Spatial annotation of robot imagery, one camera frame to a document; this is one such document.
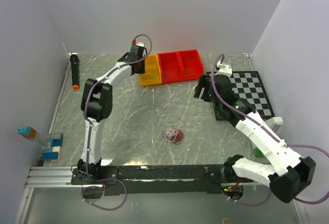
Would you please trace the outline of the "yellow plastic bin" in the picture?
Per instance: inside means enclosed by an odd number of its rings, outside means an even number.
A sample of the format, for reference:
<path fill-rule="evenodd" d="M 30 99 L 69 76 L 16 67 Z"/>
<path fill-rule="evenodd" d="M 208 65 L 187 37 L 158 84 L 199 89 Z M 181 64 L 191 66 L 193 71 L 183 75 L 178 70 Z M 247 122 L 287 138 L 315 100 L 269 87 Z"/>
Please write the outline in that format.
<path fill-rule="evenodd" d="M 158 85 L 162 83 L 158 54 L 151 54 L 145 59 L 145 73 L 140 74 L 139 78 L 141 86 Z"/>

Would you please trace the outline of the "red plastic bin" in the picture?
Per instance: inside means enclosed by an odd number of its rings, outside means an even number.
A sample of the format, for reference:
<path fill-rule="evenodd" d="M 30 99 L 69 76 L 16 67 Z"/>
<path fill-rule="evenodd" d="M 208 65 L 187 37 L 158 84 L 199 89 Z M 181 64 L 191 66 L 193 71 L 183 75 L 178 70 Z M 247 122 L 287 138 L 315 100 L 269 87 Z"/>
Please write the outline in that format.
<path fill-rule="evenodd" d="M 182 82 L 183 65 L 178 52 L 158 54 L 162 84 Z"/>
<path fill-rule="evenodd" d="M 183 65 L 184 81 L 198 80 L 204 73 L 204 66 L 197 49 L 178 52 Z"/>

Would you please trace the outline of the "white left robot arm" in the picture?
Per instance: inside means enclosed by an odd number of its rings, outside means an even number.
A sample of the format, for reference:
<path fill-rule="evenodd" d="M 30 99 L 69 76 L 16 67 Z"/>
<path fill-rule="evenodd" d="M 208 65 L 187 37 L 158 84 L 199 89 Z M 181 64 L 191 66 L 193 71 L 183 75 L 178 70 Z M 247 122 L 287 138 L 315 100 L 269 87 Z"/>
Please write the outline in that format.
<path fill-rule="evenodd" d="M 113 109 L 113 89 L 131 75 L 145 73 L 147 49 L 144 43 L 133 43 L 103 76 L 85 82 L 81 110 L 85 119 L 84 149 L 77 163 L 78 171 L 90 184 L 101 179 L 101 141 L 106 119 Z"/>

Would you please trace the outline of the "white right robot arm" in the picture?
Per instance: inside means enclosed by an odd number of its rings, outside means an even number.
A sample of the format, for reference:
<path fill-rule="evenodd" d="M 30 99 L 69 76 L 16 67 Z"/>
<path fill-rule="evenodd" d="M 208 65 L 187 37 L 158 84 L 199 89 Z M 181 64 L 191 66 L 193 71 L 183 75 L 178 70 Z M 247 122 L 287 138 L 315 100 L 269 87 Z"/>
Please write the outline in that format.
<path fill-rule="evenodd" d="M 261 164 L 242 155 L 229 157 L 224 163 L 224 175 L 228 181 L 247 178 L 262 183 L 284 203 L 291 202 L 311 184 L 315 161 L 288 147 L 263 121 L 253 105 L 244 98 L 237 98 L 227 76 L 201 75 L 194 97 L 212 103 L 224 120 L 244 134 L 269 161 L 269 164 Z"/>

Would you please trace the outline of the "black white chessboard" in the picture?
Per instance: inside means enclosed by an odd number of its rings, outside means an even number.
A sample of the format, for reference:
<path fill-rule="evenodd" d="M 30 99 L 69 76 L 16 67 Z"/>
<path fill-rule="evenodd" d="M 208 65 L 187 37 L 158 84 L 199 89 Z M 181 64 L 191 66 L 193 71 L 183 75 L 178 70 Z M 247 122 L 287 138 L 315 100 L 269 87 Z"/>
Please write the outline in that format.
<path fill-rule="evenodd" d="M 275 116 L 257 71 L 233 71 L 230 81 L 235 97 L 246 99 L 255 107 L 263 120 Z"/>

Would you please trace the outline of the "black marker orange cap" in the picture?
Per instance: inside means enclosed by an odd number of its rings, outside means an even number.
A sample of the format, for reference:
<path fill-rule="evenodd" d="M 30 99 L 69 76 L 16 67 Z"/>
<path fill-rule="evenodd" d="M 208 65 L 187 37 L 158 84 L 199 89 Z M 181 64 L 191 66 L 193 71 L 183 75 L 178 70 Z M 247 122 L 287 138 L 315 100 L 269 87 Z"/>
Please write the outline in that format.
<path fill-rule="evenodd" d="M 76 54 L 70 55 L 71 63 L 71 79 L 73 90 L 79 90 L 80 88 L 80 76 L 79 76 L 79 59 Z"/>

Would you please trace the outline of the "white plastic stand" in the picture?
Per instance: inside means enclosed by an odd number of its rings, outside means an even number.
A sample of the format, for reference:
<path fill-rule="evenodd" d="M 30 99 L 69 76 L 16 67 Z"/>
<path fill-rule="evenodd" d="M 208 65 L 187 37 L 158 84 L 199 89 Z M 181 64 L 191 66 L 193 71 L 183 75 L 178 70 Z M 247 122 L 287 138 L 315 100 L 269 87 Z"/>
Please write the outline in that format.
<path fill-rule="evenodd" d="M 272 117 L 272 118 L 266 120 L 265 123 L 276 134 L 278 134 L 282 130 L 283 125 L 284 125 L 282 117 Z"/>

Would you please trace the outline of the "green plastic piece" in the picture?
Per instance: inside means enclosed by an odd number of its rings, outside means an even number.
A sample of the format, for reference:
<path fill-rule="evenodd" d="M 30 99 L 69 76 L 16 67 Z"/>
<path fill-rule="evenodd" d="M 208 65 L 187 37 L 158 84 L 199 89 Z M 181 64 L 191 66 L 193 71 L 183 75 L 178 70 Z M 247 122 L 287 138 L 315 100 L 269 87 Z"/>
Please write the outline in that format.
<path fill-rule="evenodd" d="M 253 150 L 253 152 L 254 152 L 254 156 L 256 158 L 264 158 L 265 157 L 264 154 L 259 149 L 257 149 L 257 148 L 255 148 Z"/>

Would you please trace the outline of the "blue white block stack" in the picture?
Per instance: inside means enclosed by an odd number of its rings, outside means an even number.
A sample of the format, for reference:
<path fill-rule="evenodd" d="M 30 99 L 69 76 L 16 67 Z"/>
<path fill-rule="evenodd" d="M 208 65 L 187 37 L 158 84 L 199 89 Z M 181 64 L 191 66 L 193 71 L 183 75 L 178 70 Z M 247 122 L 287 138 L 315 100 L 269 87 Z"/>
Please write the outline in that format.
<path fill-rule="evenodd" d="M 48 133 L 45 142 L 47 146 L 42 150 L 41 160 L 60 160 L 63 144 L 63 134 L 61 132 Z"/>

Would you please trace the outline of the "blue orange block tower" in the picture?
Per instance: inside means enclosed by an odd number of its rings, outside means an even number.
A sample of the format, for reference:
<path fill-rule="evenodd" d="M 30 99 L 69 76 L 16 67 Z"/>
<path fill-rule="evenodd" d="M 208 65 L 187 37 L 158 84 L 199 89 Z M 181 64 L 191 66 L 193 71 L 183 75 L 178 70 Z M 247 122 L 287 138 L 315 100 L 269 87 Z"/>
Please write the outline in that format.
<path fill-rule="evenodd" d="M 34 128 L 31 126 L 24 126 L 24 127 L 19 127 L 17 129 L 17 133 L 24 137 L 25 139 L 33 142 L 37 142 L 40 145 L 47 147 L 49 145 L 48 142 L 46 142 L 46 139 L 43 138 L 39 132 L 37 132 Z"/>

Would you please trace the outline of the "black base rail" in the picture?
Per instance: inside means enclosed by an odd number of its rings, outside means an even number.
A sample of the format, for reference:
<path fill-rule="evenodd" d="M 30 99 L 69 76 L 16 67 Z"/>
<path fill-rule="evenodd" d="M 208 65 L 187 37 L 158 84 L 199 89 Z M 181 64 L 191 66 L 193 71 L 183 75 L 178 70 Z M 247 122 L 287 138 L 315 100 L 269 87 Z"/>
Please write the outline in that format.
<path fill-rule="evenodd" d="M 101 166 L 100 182 L 73 170 L 71 184 L 102 186 L 105 196 L 146 193 L 206 192 L 220 194 L 224 186 L 252 183 L 227 173 L 222 164 Z"/>

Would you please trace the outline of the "aluminium frame rail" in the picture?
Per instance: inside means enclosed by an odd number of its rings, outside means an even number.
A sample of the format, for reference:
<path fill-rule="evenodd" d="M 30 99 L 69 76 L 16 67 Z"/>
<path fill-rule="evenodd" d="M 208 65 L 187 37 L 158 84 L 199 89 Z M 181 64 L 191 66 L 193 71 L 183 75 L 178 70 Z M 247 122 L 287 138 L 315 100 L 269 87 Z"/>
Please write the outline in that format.
<path fill-rule="evenodd" d="M 70 167 L 33 166 L 30 168 L 25 188 L 65 188 L 81 187 L 81 184 L 71 184 L 72 171 Z"/>

